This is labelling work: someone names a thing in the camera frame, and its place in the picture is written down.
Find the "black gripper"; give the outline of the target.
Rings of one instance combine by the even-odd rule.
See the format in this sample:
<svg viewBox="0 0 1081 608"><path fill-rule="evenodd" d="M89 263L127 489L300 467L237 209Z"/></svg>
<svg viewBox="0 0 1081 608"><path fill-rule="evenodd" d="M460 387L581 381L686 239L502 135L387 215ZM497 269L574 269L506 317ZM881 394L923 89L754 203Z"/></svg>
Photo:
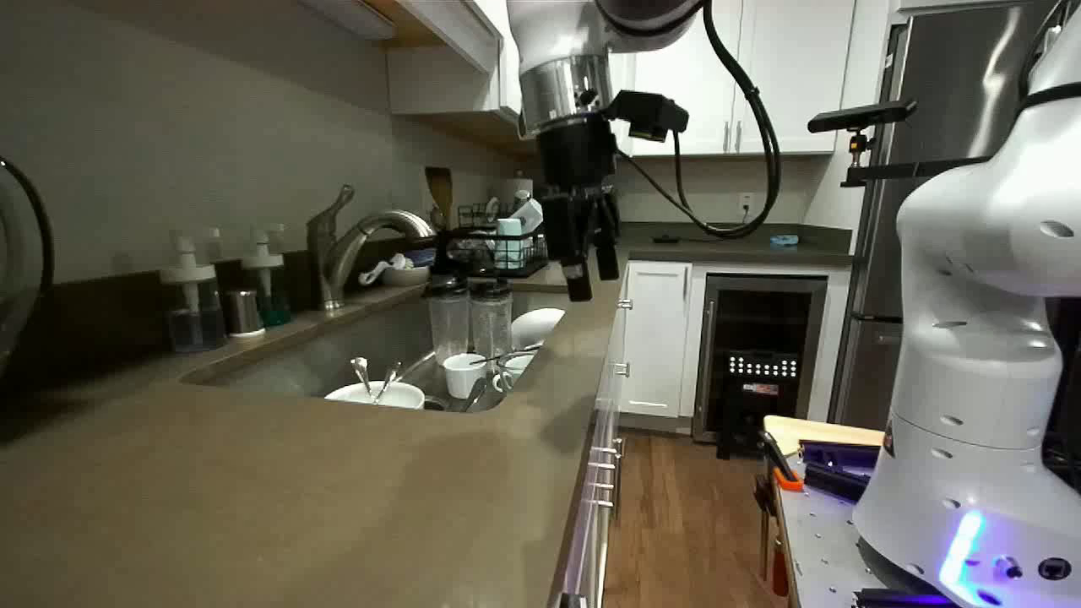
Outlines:
<svg viewBox="0 0 1081 608"><path fill-rule="evenodd" d="M571 117L536 135L541 206L549 253L559 261L567 297L590 299L584 248L594 244L598 275L617 280L611 157L613 135L606 117Z"/></svg>

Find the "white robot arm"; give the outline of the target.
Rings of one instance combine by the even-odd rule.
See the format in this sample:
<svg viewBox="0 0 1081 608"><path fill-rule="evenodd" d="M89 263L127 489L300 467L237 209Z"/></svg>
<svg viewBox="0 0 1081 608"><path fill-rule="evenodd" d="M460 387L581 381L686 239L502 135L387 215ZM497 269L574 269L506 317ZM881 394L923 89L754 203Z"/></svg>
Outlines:
<svg viewBox="0 0 1081 608"><path fill-rule="evenodd" d="M567 295L617 272L598 218L622 107L609 62L654 50L705 0L506 0L521 131L545 161L545 232ZM899 209L902 351L857 536L964 608L1081 608L1081 494L1044 467L1064 370L1046 328L1081 295L1081 14L1038 55L994 156Z"/></svg>

